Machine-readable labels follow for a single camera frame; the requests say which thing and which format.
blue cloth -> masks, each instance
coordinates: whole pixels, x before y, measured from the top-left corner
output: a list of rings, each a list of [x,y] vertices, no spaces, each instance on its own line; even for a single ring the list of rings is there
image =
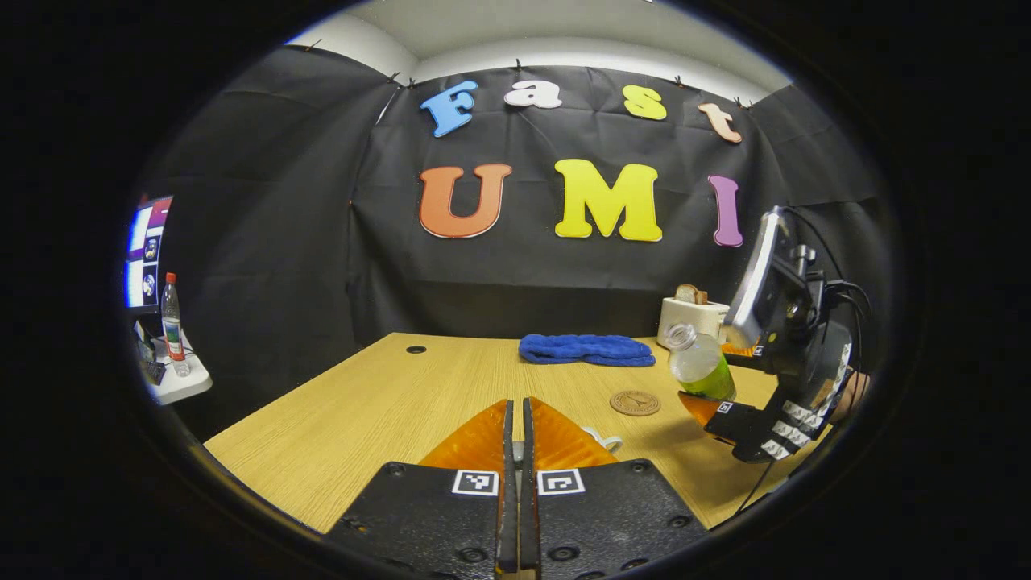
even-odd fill
[[[519,343],[519,354],[530,363],[558,365],[586,361],[608,367],[651,367],[652,349],[627,337],[597,335],[527,335]]]

purple letter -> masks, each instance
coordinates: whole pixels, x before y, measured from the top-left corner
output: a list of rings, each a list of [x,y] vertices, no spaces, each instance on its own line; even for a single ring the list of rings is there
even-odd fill
[[[709,175],[709,184],[716,193],[717,227],[712,239],[720,245],[737,247],[744,241],[737,230],[737,204],[734,202],[737,182],[730,177]]]

wall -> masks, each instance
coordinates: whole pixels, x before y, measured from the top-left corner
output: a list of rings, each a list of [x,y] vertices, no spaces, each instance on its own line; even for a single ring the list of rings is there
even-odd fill
[[[600,38],[551,36],[476,43],[420,61],[397,38],[347,13],[330,16],[288,43],[310,45],[320,38],[319,48],[353,58],[388,76],[400,72],[397,80],[402,84],[408,82],[408,77],[423,81],[447,74],[514,66],[517,58],[524,65],[592,66],[669,80],[679,75],[686,84],[727,99],[739,97],[744,103],[758,102],[790,82],[779,71],[766,65],[753,63],[750,70],[755,71],[755,79],[747,79],[679,54]],[[741,59],[756,60],[756,57],[742,48]]]
[[[523,65],[570,65],[638,72],[703,89],[721,97],[758,102],[770,91],[717,66],[646,46],[593,38],[526,38],[480,44],[426,59],[417,81],[460,72]]]
[[[338,13],[308,28],[287,44],[317,47],[350,57],[387,76],[400,72],[398,81],[407,83],[419,59],[403,44],[379,28],[350,14]]]

brown coaster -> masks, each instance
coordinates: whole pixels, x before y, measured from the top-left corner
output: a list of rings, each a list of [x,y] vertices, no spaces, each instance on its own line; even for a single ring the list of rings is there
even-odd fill
[[[608,403],[620,413],[635,417],[651,415],[662,407],[654,395],[644,391],[620,391]]]

desk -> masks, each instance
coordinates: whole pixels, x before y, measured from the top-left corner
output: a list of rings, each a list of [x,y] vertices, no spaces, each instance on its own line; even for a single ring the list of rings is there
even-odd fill
[[[658,363],[647,368],[587,363],[533,365],[519,341],[390,335],[270,403],[205,447],[255,492],[320,532],[328,532],[387,462],[418,464],[489,405],[516,402],[513,439],[523,439],[522,401],[533,396],[601,437],[618,435],[620,460],[646,457],[707,526],[733,515],[765,465],[734,459],[684,409],[679,384],[655,338],[639,339]],[[405,349],[426,347],[422,354]],[[731,368],[737,401],[765,406],[775,380]],[[646,417],[608,404],[627,389],[654,394],[662,409]],[[813,445],[778,462],[755,498],[781,483]]]

